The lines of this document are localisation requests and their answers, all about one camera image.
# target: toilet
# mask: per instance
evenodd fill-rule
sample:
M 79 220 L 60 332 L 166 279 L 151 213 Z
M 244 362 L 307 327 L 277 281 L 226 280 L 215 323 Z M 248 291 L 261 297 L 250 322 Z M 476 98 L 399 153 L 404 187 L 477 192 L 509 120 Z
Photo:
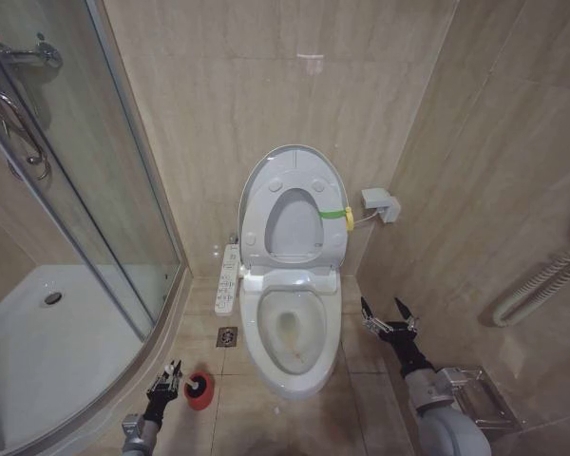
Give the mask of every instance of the toilet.
M 333 371 L 347 208 L 337 171 L 305 145 L 270 152 L 243 189 L 238 209 L 242 329 L 260 375 L 288 399 L 318 392 Z

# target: bidet control panel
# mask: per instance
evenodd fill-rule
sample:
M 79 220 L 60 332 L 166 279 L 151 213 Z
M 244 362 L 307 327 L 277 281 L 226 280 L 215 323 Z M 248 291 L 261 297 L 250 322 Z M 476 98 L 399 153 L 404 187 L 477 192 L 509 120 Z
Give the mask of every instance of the bidet control panel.
M 216 296 L 217 316 L 231 315 L 235 307 L 239 263 L 238 244 L 226 244 L 219 273 L 218 295 Z

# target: shower drain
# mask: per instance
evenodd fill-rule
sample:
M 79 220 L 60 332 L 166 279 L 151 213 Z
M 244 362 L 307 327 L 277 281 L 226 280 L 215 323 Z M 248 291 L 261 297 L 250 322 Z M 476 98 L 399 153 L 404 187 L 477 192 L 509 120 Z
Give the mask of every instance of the shower drain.
M 57 304 L 61 300 L 62 297 L 63 297 L 63 295 L 59 292 L 51 293 L 47 297 L 45 297 L 45 304 L 47 304 L 48 306 L 52 306 L 53 304 Z
M 236 326 L 224 326 L 218 330 L 218 342 L 216 347 L 236 347 L 238 328 Z

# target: toilet lid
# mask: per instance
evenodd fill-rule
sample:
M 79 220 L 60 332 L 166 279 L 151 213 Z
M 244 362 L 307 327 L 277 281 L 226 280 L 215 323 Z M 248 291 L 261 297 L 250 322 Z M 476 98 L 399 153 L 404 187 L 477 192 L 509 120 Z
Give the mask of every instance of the toilet lid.
M 340 265 L 346 252 L 344 185 L 318 151 L 287 145 L 252 171 L 240 200 L 241 260 L 248 268 Z

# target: shower door frame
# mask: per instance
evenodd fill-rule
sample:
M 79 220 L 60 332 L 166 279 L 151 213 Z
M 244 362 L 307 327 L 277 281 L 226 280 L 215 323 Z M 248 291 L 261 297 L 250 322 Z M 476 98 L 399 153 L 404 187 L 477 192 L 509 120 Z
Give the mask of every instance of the shower door frame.
M 167 291 L 166 299 L 164 300 L 164 304 L 161 308 L 161 312 L 158 318 L 156 320 L 151 318 L 154 326 L 151 328 L 147 336 L 143 336 L 141 330 L 132 321 L 131 317 L 128 316 L 128 313 L 122 304 L 120 304 L 118 298 L 113 293 L 111 293 L 110 287 L 106 284 L 104 278 L 98 272 L 96 266 L 86 256 L 85 250 L 69 233 L 66 225 L 61 221 L 59 214 L 52 210 L 51 204 L 43 196 L 42 192 L 37 186 L 37 183 L 33 179 L 29 178 L 26 170 L 21 163 L 21 159 L 18 157 L 18 154 L 15 151 L 14 145 L 7 141 L 0 132 L 0 151 L 12 163 L 15 170 L 20 174 L 23 181 L 27 185 L 31 194 L 47 210 L 48 216 L 55 222 L 60 231 L 71 243 L 72 247 L 81 256 L 83 263 L 89 268 L 89 271 L 91 271 L 91 273 L 96 276 L 102 287 L 111 297 L 114 305 L 123 315 L 124 320 L 129 324 L 132 331 L 142 341 L 142 346 L 133 357 L 131 362 L 124 368 L 122 372 L 119 373 L 116 379 L 111 384 L 107 385 L 106 388 L 93 400 L 91 400 L 89 404 L 87 404 L 84 408 L 77 410 L 70 418 L 66 419 L 58 427 L 49 429 L 45 434 L 36 438 L 32 437 L 31 440 L 26 444 L 23 444 L 22 446 L 16 448 L 5 448 L 5 452 L 3 453 L 5 456 L 15 454 L 37 454 L 38 452 L 57 445 L 58 443 L 64 441 L 67 436 L 72 435 L 77 429 L 81 428 L 91 418 L 96 416 L 97 413 L 103 409 L 103 407 L 110 403 L 110 401 L 115 400 L 115 398 L 119 396 L 119 393 L 121 393 L 122 388 L 125 385 L 129 384 L 129 382 L 131 382 L 132 379 L 136 377 L 137 370 L 143 365 L 148 354 L 155 350 L 160 343 L 162 343 L 162 332 L 163 330 L 167 331 L 166 324 L 168 323 L 169 316 L 172 316 L 172 311 L 174 312 L 176 308 L 179 307 L 179 305 L 176 303 L 176 298 L 180 298 L 181 295 L 185 295 L 187 293 L 187 287 L 189 287 L 190 281 L 192 279 L 192 274 L 188 268 L 188 262 L 185 257 L 181 238 L 179 237 L 179 233 L 176 228 L 177 225 L 175 223 L 175 219 L 173 218 L 173 214 L 171 212 L 166 193 L 162 185 L 158 166 L 154 161 L 150 144 L 143 127 L 142 118 L 135 102 L 133 91 L 129 84 L 128 78 L 126 77 L 126 72 L 124 70 L 124 65 L 120 57 L 120 52 L 118 51 L 118 47 L 116 45 L 116 40 L 114 38 L 112 28 L 109 25 L 109 20 L 105 12 L 104 2 L 101 0 L 85 0 L 85 3 L 87 5 L 91 22 L 95 28 L 97 37 L 104 52 L 106 64 L 108 65 L 119 99 L 121 101 L 123 114 L 131 130 L 135 144 L 137 145 L 138 150 L 135 152 L 139 153 L 142 158 L 142 165 L 148 176 L 151 190 L 159 206 L 164 225 L 166 227 L 169 238 L 171 239 L 171 243 L 180 264 L 174 274 L 169 290 Z M 34 138 L 48 151 L 51 159 L 54 160 L 53 166 L 58 168 L 59 172 L 63 173 L 67 178 L 67 173 L 62 168 L 59 161 L 56 160 L 57 158 L 53 153 L 50 147 L 50 143 L 45 137 L 44 132 L 41 128 L 39 128 L 33 117 L 30 115 L 29 107 L 22 100 L 16 87 L 12 85 L 10 70 L 5 67 L 1 61 L 0 75 L 0 89 L 3 89 L 9 95 L 9 97 L 11 97 L 18 105 L 21 106 L 21 114 L 31 126 Z M 76 194 L 80 203 L 82 203 L 83 207 L 86 209 L 84 202 L 78 196 L 76 189 L 73 187 L 71 182 L 69 182 L 69 179 L 67 180 L 69 186 L 71 186 L 72 191 Z M 122 266 L 118 260 L 117 264 L 119 268 L 122 269 Z M 135 290 L 135 287 L 131 283 L 128 275 L 123 275 L 126 278 L 129 286 Z

